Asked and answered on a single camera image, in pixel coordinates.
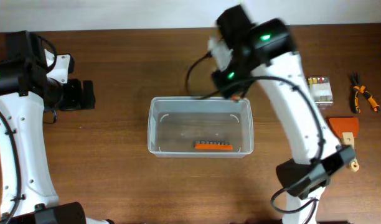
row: pliers handle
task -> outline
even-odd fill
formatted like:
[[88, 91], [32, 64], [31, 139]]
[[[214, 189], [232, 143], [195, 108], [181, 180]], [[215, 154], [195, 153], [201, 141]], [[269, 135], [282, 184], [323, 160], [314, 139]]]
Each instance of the pliers handle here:
[[350, 80], [352, 83], [352, 94], [350, 98], [350, 106], [353, 113], [360, 113], [359, 102], [358, 102], [358, 94], [361, 92], [366, 100], [370, 103], [372, 109], [375, 112], [380, 111], [380, 105], [373, 99], [372, 94], [370, 94], [366, 87], [363, 86], [360, 82], [360, 77], [358, 73], [353, 73], [350, 76]]

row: pliers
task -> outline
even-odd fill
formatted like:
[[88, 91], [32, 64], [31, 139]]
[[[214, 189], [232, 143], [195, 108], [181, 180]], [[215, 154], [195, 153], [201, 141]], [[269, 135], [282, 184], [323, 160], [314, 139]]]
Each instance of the pliers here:
[[366, 87], [361, 84], [360, 82], [360, 77], [358, 73], [353, 73], [350, 76], [350, 80], [352, 83], [352, 94], [350, 98], [350, 106], [351, 110], [353, 113], [359, 113], [359, 103], [358, 103], [358, 93], [360, 92], [361, 94], [364, 95], [366, 100], [370, 103], [372, 106], [373, 110], [375, 112], [380, 111], [380, 105], [376, 103], [376, 101], [373, 99], [373, 96], [366, 90]]

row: plastic bin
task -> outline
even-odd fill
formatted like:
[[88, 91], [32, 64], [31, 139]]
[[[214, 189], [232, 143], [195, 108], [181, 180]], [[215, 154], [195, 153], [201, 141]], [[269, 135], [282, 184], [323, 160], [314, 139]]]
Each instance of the plastic bin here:
[[[196, 141], [225, 141], [233, 150], [196, 150]], [[253, 152], [250, 102], [236, 103], [221, 97], [156, 97], [149, 111], [148, 149], [158, 157], [246, 156]]]

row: orange scraper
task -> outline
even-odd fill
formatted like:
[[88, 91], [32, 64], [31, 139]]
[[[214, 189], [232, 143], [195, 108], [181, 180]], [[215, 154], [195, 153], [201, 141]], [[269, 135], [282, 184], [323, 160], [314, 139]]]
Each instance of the orange scraper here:
[[[359, 132], [358, 118], [328, 118], [327, 123], [343, 144], [351, 145], [355, 149], [354, 138]], [[354, 172], [359, 170], [357, 159], [350, 162], [349, 169]]]

